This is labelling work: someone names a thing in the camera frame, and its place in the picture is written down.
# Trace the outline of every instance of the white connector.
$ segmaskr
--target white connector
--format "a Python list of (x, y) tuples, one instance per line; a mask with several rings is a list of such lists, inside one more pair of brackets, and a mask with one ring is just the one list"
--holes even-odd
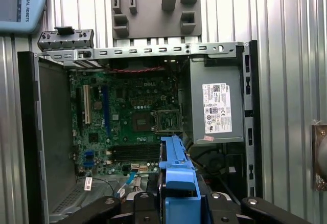
[(131, 164), (131, 169), (138, 169), (139, 168), (139, 164)]
[(84, 93), (84, 120), (85, 124), (91, 123), (91, 91), (90, 85), (83, 85)]

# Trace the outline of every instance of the white sticker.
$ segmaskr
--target white sticker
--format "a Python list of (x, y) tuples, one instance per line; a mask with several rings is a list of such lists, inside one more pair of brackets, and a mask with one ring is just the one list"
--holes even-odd
[(230, 90), (226, 83), (203, 84), (205, 133), (231, 132)]
[(90, 191), (92, 188), (92, 177), (85, 178), (84, 191)]
[(119, 189), (118, 194), (119, 194), (119, 197), (122, 198), (125, 194), (125, 188)]

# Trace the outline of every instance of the sata port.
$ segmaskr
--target sata port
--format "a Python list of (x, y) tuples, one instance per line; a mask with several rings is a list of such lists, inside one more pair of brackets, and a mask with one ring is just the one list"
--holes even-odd
[(148, 167), (147, 166), (140, 166), (139, 171), (148, 171)]
[(138, 169), (139, 168), (139, 164), (131, 164), (131, 169)]

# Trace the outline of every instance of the pink sticker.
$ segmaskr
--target pink sticker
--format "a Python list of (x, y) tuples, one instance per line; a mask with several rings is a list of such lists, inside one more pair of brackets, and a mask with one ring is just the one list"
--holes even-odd
[(205, 141), (214, 141), (214, 137), (212, 137), (212, 136), (204, 136), (203, 139)]

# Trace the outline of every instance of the black wire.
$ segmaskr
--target black wire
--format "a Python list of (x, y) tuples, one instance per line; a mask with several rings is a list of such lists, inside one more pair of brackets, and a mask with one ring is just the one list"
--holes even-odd
[(211, 149), (208, 149), (208, 150), (205, 150), (205, 151), (201, 152), (199, 155), (195, 156), (192, 159), (196, 162), (200, 157), (202, 157), (203, 155), (205, 155), (205, 154), (207, 154), (209, 152), (212, 152), (212, 151), (216, 151), (218, 154), (222, 154), (222, 153), (219, 153), (216, 148), (211, 148)]
[[(113, 187), (112, 187), (112, 185), (111, 185), (108, 181), (103, 180), (103, 179), (100, 179), (100, 178), (95, 178), (95, 177), (92, 177), (92, 178), (93, 178), (94, 180), (103, 181), (103, 182), (107, 183), (107, 184), (110, 186), (111, 190), (112, 190), (112, 195), (114, 194)], [(82, 180), (82, 179), (86, 179), (86, 177), (78, 178), (76, 181), (78, 181), (78, 180)]]
[(196, 164), (198, 164), (206, 173), (208, 173), (210, 176), (212, 177), (216, 177), (218, 178), (218, 180), (220, 181), (220, 183), (223, 185), (223, 187), (226, 189), (226, 191), (228, 192), (228, 195), (234, 200), (234, 202), (238, 205), (241, 205), (240, 201), (237, 199), (237, 197), (233, 194), (233, 192), (231, 191), (231, 189), (228, 187), (228, 185), (226, 184), (226, 182), (222, 179), (221, 177), (221, 173), (218, 171), (216, 173), (212, 173), (209, 172), (206, 168), (205, 165), (199, 163), (198, 161), (196, 161), (194, 158), (190, 157), (190, 159), (192, 161), (194, 161)]

